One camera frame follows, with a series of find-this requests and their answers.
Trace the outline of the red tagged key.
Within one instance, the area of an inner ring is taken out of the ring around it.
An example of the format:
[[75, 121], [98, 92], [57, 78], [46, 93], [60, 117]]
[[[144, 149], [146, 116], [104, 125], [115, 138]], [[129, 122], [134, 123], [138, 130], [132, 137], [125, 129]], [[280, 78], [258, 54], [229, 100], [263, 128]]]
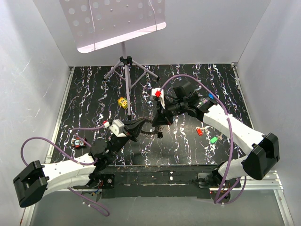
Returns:
[[200, 127], [196, 127], [196, 132], [199, 136], [203, 136], [203, 130]]

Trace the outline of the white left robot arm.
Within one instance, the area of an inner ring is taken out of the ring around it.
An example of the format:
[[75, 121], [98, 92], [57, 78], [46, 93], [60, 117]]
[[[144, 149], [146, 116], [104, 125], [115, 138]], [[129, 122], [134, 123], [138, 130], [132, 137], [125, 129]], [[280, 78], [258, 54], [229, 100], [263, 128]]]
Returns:
[[137, 141], [145, 122], [145, 118], [105, 121], [103, 127], [112, 132], [111, 138], [95, 142], [89, 153], [59, 163], [27, 164], [13, 179], [19, 206], [32, 206], [52, 192], [74, 186], [96, 188], [100, 183], [98, 173], [116, 160], [128, 141]]

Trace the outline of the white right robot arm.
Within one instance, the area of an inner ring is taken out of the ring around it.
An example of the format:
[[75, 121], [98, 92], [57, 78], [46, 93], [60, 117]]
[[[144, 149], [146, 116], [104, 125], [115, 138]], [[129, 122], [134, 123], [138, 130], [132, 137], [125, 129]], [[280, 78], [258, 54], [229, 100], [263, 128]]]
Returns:
[[200, 96], [190, 82], [174, 87], [174, 92], [176, 98], [168, 101], [160, 88], [151, 90], [151, 97], [157, 102], [153, 127], [172, 125], [175, 116], [187, 113], [233, 138], [245, 153], [243, 157], [221, 163], [213, 170], [210, 179], [216, 186], [226, 186], [231, 179], [244, 176], [262, 180], [280, 160], [278, 137], [273, 133], [264, 135], [233, 116], [226, 116], [215, 99]]

